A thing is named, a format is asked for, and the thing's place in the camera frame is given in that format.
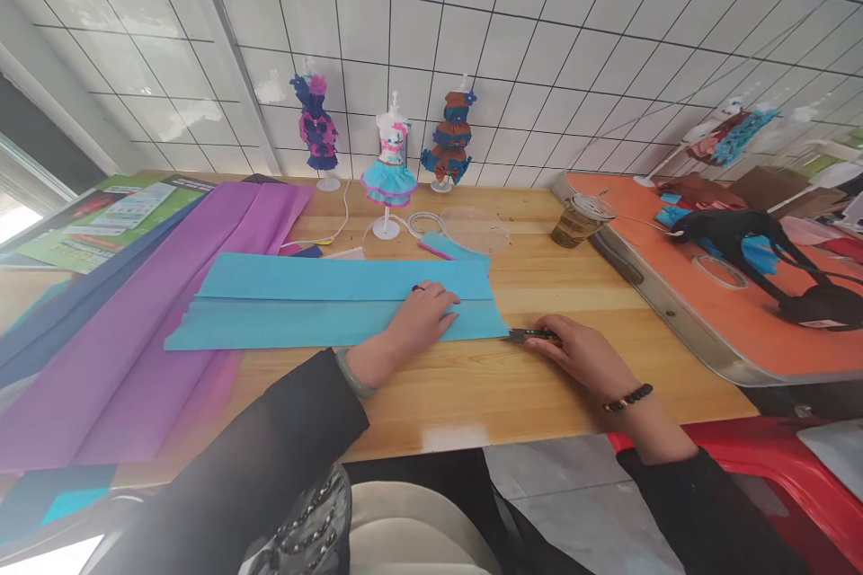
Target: wooden table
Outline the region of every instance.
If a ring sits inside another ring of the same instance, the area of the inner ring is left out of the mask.
[[[195,174],[213,181],[239,176]],[[291,179],[297,184],[314,181]],[[348,192],[351,218],[325,254],[361,245],[366,227],[382,213],[369,203],[358,181]],[[420,185],[411,205],[398,211],[440,213],[469,205],[495,213],[510,228],[512,244],[494,256],[495,300],[511,327],[530,327],[556,312],[601,330],[636,375],[654,385],[680,422],[757,415],[735,386],[704,367],[665,326],[640,295],[589,244],[566,250],[548,234],[561,206],[548,190],[457,187],[448,195]],[[344,218],[342,191],[316,191],[291,230],[295,240],[333,233]],[[369,232],[371,259],[431,260],[403,231],[382,242]],[[0,272],[0,294],[7,295]],[[34,300],[38,292],[31,295]],[[16,298],[22,309],[27,299]],[[116,486],[143,486],[175,477],[267,386],[309,358],[315,349],[253,350],[245,353],[230,404],[193,432],[170,436],[159,457],[121,465]],[[366,403],[371,427],[346,460],[404,456],[432,451],[528,442],[601,431],[579,388],[558,368],[520,346],[498,340],[443,343],[403,368]]]

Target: right hand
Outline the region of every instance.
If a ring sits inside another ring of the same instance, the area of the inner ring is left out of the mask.
[[[524,345],[553,359],[601,402],[619,400],[641,386],[601,332],[561,314],[547,314],[535,328],[553,332],[562,346],[541,339],[529,339]]]

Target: bracelet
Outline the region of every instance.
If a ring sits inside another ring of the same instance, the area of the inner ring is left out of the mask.
[[[602,409],[608,413],[617,413],[618,411],[623,411],[630,404],[635,404],[639,400],[646,398],[654,391],[654,388],[649,384],[644,384],[639,386],[635,391],[631,394],[627,395],[622,400],[617,400],[616,402],[610,402],[608,404],[603,404]]]

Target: black jacket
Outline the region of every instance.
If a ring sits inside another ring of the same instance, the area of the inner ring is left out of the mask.
[[[368,426],[332,349],[317,353],[267,389],[146,503],[93,573],[235,575],[249,545],[271,536],[291,502]],[[703,450],[673,464],[645,466],[631,450],[618,460],[687,572],[808,572]]]

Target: red chair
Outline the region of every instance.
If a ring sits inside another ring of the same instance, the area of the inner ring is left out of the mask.
[[[797,438],[822,421],[743,418],[684,425],[692,440],[729,473],[765,479],[788,510],[769,519],[813,573],[863,572],[863,504]],[[609,434],[616,451],[629,437]]]

